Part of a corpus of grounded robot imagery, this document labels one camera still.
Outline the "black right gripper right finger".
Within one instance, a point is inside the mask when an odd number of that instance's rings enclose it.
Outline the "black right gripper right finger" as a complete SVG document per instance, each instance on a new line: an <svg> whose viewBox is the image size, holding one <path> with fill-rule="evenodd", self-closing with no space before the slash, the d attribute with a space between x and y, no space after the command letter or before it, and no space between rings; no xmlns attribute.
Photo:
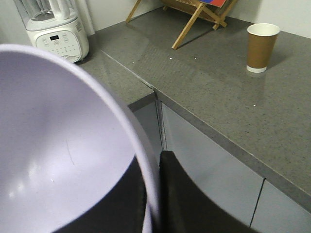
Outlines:
<svg viewBox="0 0 311 233"><path fill-rule="evenodd" d="M254 232L207 197L188 176L172 151L161 152L159 174L162 232Z"/></svg>

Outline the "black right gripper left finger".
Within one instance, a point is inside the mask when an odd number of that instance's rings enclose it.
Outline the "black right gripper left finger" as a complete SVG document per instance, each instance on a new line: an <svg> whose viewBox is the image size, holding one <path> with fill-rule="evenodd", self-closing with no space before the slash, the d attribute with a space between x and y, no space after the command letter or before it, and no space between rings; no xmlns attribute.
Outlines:
<svg viewBox="0 0 311 233"><path fill-rule="evenodd" d="M113 189L76 220L57 233L140 233L143 229L146 190L136 158Z"/></svg>

